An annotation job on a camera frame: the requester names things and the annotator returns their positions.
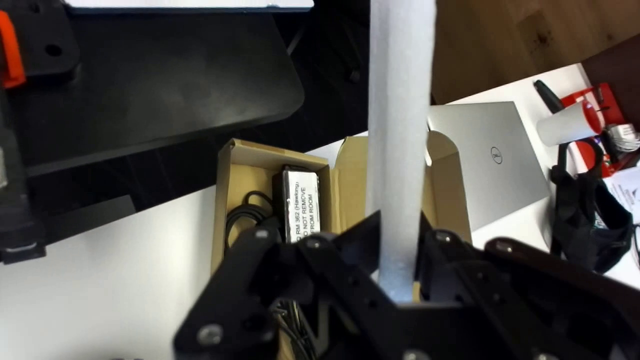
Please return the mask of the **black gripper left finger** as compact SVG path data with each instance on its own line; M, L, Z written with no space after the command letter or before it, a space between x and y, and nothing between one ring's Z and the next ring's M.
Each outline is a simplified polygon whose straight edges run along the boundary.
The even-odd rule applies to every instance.
M382 360L380 227L373 213L299 242L271 219L242 232L178 325L176 360Z

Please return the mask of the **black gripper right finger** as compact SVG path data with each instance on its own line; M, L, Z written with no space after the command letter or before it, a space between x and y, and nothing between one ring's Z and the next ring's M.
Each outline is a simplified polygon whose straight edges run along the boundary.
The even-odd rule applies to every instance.
M422 297L469 311L490 360L640 360L639 292L514 238L476 250L421 219Z

